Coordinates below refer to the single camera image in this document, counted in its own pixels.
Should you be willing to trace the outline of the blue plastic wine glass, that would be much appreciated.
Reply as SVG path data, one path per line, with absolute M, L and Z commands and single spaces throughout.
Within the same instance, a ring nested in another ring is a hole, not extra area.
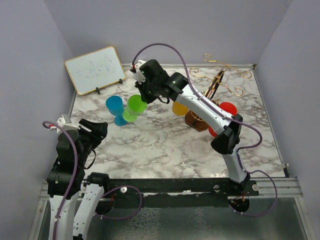
M 106 100 L 105 105 L 108 111 L 110 112 L 110 114 L 114 116 L 114 123 L 118 127 L 122 127 L 127 124 L 127 121 L 123 118 L 124 104 L 120 96 L 118 95 L 110 96 Z

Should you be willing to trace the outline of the yellow plastic wine glass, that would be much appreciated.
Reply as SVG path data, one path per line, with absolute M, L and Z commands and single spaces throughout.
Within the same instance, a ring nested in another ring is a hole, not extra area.
M 185 116 L 189 111 L 186 106 L 177 101 L 173 102 L 171 110 L 177 116 Z

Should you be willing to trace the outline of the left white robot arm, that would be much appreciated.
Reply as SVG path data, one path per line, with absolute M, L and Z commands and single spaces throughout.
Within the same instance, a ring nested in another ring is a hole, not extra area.
M 106 122 L 79 121 L 79 126 L 60 117 L 43 126 L 57 132 L 57 158 L 47 176 L 50 203 L 50 240 L 85 240 L 101 198 L 111 190 L 106 173 L 85 176 L 90 153 L 108 134 Z

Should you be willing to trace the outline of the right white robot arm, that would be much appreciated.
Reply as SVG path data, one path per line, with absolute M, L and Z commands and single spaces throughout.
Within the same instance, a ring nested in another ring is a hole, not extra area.
M 172 100 L 187 107 L 214 130 L 217 136 L 212 140 L 211 147 L 224 159 L 230 191 L 236 196 L 246 192 L 250 175 L 243 170 L 236 155 L 242 116 L 233 116 L 221 109 L 194 89 L 181 73 L 169 75 L 155 59 L 139 61 L 132 66 L 131 71 L 137 77 L 135 87 L 138 88 L 143 102 L 150 104 L 159 97 Z

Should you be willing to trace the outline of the green plastic wine glass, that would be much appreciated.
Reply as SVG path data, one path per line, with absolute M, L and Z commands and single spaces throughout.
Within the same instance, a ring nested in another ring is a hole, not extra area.
M 122 117 L 126 122 L 134 122 L 147 108 L 147 103 L 142 101 L 139 94 L 132 95 L 128 101 L 126 108 L 122 113 Z

